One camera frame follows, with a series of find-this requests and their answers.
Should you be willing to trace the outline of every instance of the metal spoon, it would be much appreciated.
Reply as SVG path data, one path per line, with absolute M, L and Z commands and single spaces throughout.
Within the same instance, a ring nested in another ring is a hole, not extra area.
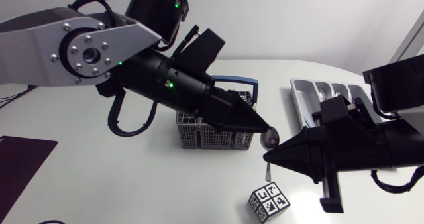
M 265 133 L 260 135 L 260 144 L 265 148 L 266 151 L 275 149 L 280 143 L 280 137 L 274 127 L 270 127 Z M 271 164 L 266 164 L 265 180 L 271 182 Z
M 325 92 L 322 89 L 318 89 L 318 95 L 322 101 L 325 101 L 327 98 L 325 97 Z

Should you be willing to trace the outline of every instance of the screw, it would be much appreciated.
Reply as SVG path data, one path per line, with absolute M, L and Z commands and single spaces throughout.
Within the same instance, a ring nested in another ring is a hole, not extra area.
M 72 54 L 77 54 L 77 53 L 78 53 L 78 48 L 77 48 L 77 47 L 75 47 L 75 46 L 72 46 L 72 47 L 71 47 L 71 53 L 72 53 Z
M 90 35 L 87 35 L 87 36 L 85 36 L 85 42 L 91 43 L 91 42 L 93 42 L 93 38 Z
M 64 26 L 62 27 L 65 31 L 71 31 L 71 25 L 68 23 L 64 23 Z
M 102 23 L 102 22 L 100 22 L 98 25 L 97 25 L 97 28 L 98 29 L 100 29 L 100 30 L 102 30 L 102 29 L 105 29 L 105 24 L 104 23 Z
M 103 42 L 101 44 L 101 48 L 104 49 L 104 50 L 107 50 L 107 49 L 109 49 L 109 45 L 107 44 L 107 42 Z
M 93 75 L 99 75 L 100 71 L 97 68 L 93 68 Z
M 58 55 L 56 55 L 56 54 L 52 54 L 52 55 L 50 55 L 50 61 L 52 61 L 52 62 L 56 62 L 57 60 L 59 60 Z
M 81 64 L 75 64 L 75 70 L 80 71 L 83 68 Z

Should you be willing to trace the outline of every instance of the table surface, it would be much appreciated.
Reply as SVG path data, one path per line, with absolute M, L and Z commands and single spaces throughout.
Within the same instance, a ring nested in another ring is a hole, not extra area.
M 277 128 L 280 140 L 300 131 L 290 95 L 290 78 L 364 84 L 356 74 L 295 60 L 217 60 L 211 75 L 259 81 L 257 112 Z M 249 85 L 217 83 L 226 89 Z M 0 85 L 0 97 L 24 85 Z M 0 135 L 58 141 L 21 194 L 4 223 L 259 223 L 248 204 L 264 180 L 265 150 L 255 134 L 248 151 L 184 150 L 175 111 L 158 106 L 153 124 L 141 135 L 123 138 L 107 126 L 113 99 L 91 87 L 39 87 L 0 110 Z M 128 92 L 122 128 L 139 128 L 152 102 Z M 414 168 L 381 171 L 392 184 L 409 181 Z M 272 166 L 272 179 L 291 207 L 273 223 L 421 223 L 423 182 L 406 194 L 389 194 L 370 171 L 339 173 L 344 214 L 325 213 L 321 183 Z

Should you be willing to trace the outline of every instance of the dish rack basket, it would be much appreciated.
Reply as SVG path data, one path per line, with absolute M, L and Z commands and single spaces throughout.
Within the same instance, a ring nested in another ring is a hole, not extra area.
M 249 91 L 238 91 L 240 97 L 255 108 L 258 101 L 258 80 L 238 76 L 212 76 L 216 82 L 235 82 L 253 85 L 253 94 Z M 202 148 L 214 150 L 248 150 L 253 133 L 246 132 L 215 132 L 211 125 L 203 122 L 203 118 L 193 118 L 177 112 L 176 125 L 180 133 L 182 148 Z

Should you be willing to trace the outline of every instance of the silver cutlery tray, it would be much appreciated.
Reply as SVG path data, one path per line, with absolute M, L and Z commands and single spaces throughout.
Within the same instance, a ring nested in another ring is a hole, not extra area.
M 381 123 L 382 119 L 374 112 L 370 96 L 363 90 L 360 85 L 346 84 L 342 82 L 324 82 L 317 80 L 304 80 L 292 78 L 291 83 L 291 96 L 299 117 L 301 127 L 316 127 L 312 119 L 312 113 L 320 111 L 320 102 L 326 99 L 331 99 L 337 95 L 344 96 L 349 102 L 352 103 L 352 98 L 360 97 L 372 120 L 375 123 Z

